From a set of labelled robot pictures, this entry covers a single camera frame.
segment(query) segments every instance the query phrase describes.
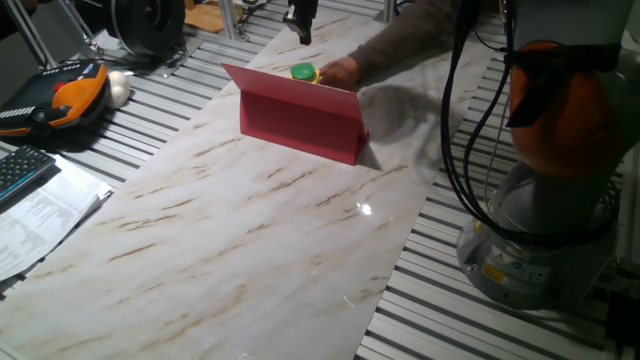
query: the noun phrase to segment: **human hand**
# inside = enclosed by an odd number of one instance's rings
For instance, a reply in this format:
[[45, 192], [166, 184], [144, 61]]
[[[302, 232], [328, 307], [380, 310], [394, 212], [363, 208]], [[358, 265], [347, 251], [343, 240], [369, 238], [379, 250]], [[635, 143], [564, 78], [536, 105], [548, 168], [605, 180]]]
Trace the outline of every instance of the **human hand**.
[[354, 91], [358, 80], [360, 80], [358, 64], [352, 58], [345, 56], [328, 63], [320, 69], [318, 83], [342, 90]]
[[22, 0], [22, 6], [28, 12], [34, 12], [38, 7], [38, 0]]

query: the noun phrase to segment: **marble table surface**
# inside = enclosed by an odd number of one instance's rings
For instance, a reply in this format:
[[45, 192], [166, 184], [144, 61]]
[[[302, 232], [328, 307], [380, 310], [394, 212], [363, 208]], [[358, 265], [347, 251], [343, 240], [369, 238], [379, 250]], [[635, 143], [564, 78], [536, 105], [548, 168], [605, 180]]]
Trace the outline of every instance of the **marble table surface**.
[[[321, 66], [380, 29], [320, 11], [312, 46], [285, 30], [249, 67]], [[457, 119], [490, 56], [465, 50]], [[242, 136], [229, 84], [7, 293], [0, 340], [30, 359], [352, 358], [432, 183], [448, 66], [360, 92], [355, 167]]]

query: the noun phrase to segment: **green ball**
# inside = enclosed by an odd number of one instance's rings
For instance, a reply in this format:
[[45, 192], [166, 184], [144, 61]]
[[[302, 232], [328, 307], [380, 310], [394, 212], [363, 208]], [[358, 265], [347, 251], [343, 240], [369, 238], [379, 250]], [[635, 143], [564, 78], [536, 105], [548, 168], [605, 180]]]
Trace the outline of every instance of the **green ball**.
[[298, 80], [310, 80], [316, 74], [316, 68], [309, 63], [295, 64], [291, 67], [291, 77]]

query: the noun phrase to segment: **keyboard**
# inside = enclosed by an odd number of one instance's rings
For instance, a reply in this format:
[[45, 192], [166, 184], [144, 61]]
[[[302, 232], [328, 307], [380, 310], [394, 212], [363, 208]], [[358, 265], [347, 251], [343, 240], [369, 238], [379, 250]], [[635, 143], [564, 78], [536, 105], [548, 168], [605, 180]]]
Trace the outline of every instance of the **keyboard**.
[[24, 145], [0, 159], [0, 205], [55, 166], [56, 160]]

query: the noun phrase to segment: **red tablet case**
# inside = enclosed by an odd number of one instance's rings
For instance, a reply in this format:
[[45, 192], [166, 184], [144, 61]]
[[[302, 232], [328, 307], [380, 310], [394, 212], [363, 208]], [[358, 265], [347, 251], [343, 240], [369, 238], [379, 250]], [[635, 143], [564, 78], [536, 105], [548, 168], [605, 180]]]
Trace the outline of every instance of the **red tablet case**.
[[349, 165], [368, 135], [355, 93], [223, 63], [240, 88], [240, 132]]

